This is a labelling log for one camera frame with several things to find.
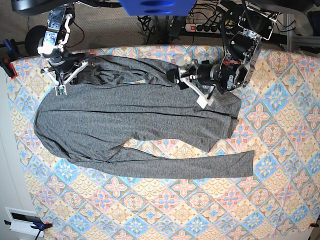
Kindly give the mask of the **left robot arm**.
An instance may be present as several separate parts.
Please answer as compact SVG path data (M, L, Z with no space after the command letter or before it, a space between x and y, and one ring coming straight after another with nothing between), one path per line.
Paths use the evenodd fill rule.
M218 24L223 58L219 63L199 63L196 59L166 73L168 80L180 89L192 89L198 95L201 108L212 105L214 91L220 94L246 87L255 70L262 50L262 41L268 41L277 23L279 13L242 2L222 3L218 8Z

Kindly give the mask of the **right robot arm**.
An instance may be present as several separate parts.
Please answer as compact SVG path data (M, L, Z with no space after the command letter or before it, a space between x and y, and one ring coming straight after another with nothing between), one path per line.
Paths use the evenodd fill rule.
M70 25L75 20L73 3L64 4L50 11L47 18L47 30L39 41L38 54L49 66L41 69L52 80L57 96L68 95L70 86L78 83L78 74L93 62L94 54L70 53L67 43L70 37Z

